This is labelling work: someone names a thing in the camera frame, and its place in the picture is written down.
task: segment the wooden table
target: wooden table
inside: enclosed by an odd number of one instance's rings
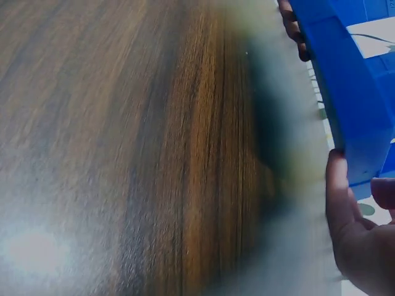
[[[0,0],[1,295],[191,295],[250,250],[246,55],[211,3]]]

